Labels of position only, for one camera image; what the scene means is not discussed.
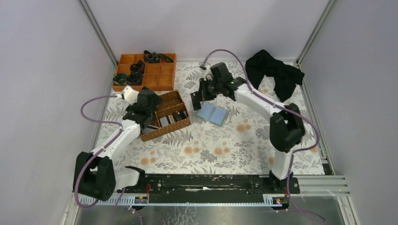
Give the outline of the green card holder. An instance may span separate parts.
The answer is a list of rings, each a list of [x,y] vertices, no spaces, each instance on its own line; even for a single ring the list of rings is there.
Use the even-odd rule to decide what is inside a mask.
[[[204,102],[201,108],[197,110],[196,115],[212,124],[222,126],[227,118],[228,111],[219,106]]]

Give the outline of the woven brown basket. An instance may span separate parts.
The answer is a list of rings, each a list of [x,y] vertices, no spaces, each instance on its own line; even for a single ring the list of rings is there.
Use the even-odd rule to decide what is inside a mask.
[[[140,139],[144,142],[169,134],[191,124],[188,110],[177,90],[161,95],[162,102]]]

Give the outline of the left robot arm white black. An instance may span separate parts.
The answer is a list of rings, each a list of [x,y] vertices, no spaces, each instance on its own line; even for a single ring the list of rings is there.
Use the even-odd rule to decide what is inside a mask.
[[[114,160],[152,122],[162,98],[146,86],[135,90],[128,85],[120,94],[112,97],[127,102],[127,112],[120,122],[114,122],[118,126],[117,130],[102,145],[90,152],[78,154],[72,185],[77,203],[79,194],[96,201],[107,201],[116,190],[137,185],[139,178],[144,175],[143,170],[133,166],[116,170]]]

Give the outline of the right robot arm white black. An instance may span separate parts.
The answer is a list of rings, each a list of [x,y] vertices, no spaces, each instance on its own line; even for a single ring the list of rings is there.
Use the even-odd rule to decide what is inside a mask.
[[[204,106],[204,102],[223,95],[260,114],[269,122],[269,139],[276,150],[271,174],[278,180],[290,177],[291,149],[300,144],[306,133],[298,106],[284,105],[267,98],[246,79],[233,78],[223,62],[210,67],[201,65],[200,69],[203,76],[199,80],[199,89],[191,93],[193,109],[197,111]]]

